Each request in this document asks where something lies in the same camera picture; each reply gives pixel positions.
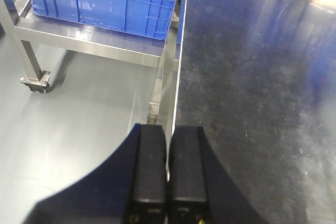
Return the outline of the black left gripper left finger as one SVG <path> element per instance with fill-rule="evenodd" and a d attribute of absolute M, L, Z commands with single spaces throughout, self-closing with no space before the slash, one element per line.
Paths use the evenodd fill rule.
<path fill-rule="evenodd" d="M 166 138 L 160 125 L 140 125 L 134 182 L 126 223 L 164 223 Z"/>

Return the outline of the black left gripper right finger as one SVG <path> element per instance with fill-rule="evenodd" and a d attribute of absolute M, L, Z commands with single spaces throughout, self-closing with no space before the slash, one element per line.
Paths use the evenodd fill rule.
<path fill-rule="evenodd" d="M 169 149 L 168 223 L 203 223 L 207 194 L 197 128 L 175 128 Z"/>

